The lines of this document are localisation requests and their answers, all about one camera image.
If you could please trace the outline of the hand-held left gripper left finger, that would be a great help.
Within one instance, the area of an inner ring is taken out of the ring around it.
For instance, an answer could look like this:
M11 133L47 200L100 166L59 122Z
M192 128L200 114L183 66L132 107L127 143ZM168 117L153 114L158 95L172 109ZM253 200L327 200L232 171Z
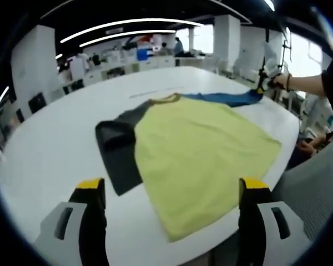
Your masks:
M33 246L49 265L108 265L105 207L104 179L82 181L41 221Z

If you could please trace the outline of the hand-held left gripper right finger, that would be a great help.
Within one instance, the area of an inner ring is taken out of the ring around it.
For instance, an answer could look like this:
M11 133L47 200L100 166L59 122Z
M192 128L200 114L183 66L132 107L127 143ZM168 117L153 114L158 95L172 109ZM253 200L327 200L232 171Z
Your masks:
M311 244L302 219L260 180L239 180L239 211L237 265L293 265Z

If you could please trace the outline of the person's right hand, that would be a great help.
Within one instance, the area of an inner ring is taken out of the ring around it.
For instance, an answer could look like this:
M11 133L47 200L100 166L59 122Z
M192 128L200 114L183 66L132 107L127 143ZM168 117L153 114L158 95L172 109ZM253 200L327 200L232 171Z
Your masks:
M281 89L288 90L290 79L291 79L290 74L287 74L287 75L278 74L277 76L275 76L273 78L273 84L275 87L279 87Z

